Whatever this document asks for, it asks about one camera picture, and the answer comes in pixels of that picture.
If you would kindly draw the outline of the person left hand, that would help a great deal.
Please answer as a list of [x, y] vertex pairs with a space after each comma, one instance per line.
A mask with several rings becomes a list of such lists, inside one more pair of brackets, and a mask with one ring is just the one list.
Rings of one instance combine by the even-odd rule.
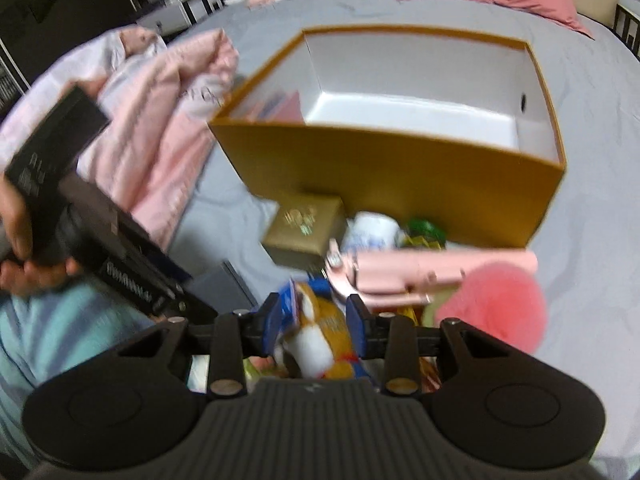
[[81, 274], [81, 266], [73, 258], [55, 266], [40, 266], [32, 261], [32, 222], [23, 197], [4, 174], [1, 175], [1, 222], [18, 259], [1, 263], [2, 292], [20, 297], [38, 295]]

